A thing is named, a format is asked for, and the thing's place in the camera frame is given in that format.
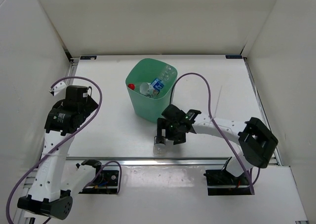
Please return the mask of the black label bottle front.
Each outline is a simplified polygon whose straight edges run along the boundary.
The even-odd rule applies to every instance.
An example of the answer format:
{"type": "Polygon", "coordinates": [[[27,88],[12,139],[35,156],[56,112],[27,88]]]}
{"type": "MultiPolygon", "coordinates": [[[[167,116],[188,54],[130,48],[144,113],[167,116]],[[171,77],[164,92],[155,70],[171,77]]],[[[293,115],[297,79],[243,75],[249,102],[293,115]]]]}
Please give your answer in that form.
{"type": "Polygon", "coordinates": [[[162,155],[166,153],[165,136],[154,137],[153,153],[155,155],[162,155]]]}

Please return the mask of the clear unlabelled plastic bottle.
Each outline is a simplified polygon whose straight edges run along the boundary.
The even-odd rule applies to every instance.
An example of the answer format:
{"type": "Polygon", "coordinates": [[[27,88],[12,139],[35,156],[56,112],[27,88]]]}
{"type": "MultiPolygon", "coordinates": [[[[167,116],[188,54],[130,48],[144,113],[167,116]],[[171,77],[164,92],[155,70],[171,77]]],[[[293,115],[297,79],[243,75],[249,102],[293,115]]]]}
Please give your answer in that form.
{"type": "Polygon", "coordinates": [[[139,92],[143,96],[152,97],[154,93],[154,88],[150,83],[143,82],[139,86],[139,92]]]}

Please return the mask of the blue label plastic bottle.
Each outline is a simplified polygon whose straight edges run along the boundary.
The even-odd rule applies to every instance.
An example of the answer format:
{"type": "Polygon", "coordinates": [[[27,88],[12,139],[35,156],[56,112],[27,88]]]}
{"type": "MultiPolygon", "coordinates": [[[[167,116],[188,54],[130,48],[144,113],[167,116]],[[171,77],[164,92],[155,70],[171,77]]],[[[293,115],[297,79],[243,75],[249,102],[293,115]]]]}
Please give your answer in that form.
{"type": "Polygon", "coordinates": [[[168,82],[170,82],[176,75],[177,71],[174,67],[170,65],[165,65],[158,77],[156,77],[150,86],[157,92],[160,92],[168,82]]]}

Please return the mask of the red label plastic bottle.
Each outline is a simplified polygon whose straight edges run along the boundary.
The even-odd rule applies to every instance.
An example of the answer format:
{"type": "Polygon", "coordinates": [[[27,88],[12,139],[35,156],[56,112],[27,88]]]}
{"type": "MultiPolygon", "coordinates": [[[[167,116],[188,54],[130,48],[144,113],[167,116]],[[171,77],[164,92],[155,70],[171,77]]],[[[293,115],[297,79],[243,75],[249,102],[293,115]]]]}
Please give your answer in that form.
{"type": "Polygon", "coordinates": [[[135,90],[135,84],[133,83],[128,84],[128,88],[130,88],[131,90],[135,90]]]}

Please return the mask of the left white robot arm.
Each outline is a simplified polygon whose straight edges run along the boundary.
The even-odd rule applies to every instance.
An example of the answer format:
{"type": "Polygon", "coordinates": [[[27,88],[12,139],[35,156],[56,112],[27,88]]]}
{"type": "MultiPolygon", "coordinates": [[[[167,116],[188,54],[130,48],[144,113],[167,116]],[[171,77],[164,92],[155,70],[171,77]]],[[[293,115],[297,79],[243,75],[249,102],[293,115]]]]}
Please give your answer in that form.
{"type": "Polygon", "coordinates": [[[44,135],[44,148],[37,173],[28,194],[18,199],[17,206],[30,213],[64,220],[70,213],[73,198],[89,183],[102,182],[101,162],[85,160],[66,181],[62,180],[68,151],[76,132],[97,110],[98,104],[87,94],[67,96],[49,112],[44,135]]]}

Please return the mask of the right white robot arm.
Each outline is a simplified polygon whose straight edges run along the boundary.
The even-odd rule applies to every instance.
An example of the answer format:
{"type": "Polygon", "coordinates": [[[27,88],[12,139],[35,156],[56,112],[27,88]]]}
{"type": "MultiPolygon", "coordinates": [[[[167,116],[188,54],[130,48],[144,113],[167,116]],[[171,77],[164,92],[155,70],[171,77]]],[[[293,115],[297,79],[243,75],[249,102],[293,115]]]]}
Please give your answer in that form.
{"type": "Polygon", "coordinates": [[[167,141],[174,145],[186,142],[186,134],[211,135],[240,146],[234,151],[222,169],[222,180],[234,184],[245,171],[257,167],[267,168],[278,145],[276,136],[258,118],[246,122],[211,118],[198,110],[184,112],[171,105],[157,119],[157,134],[154,137],[154,154],[163,154],[167,141]]]}

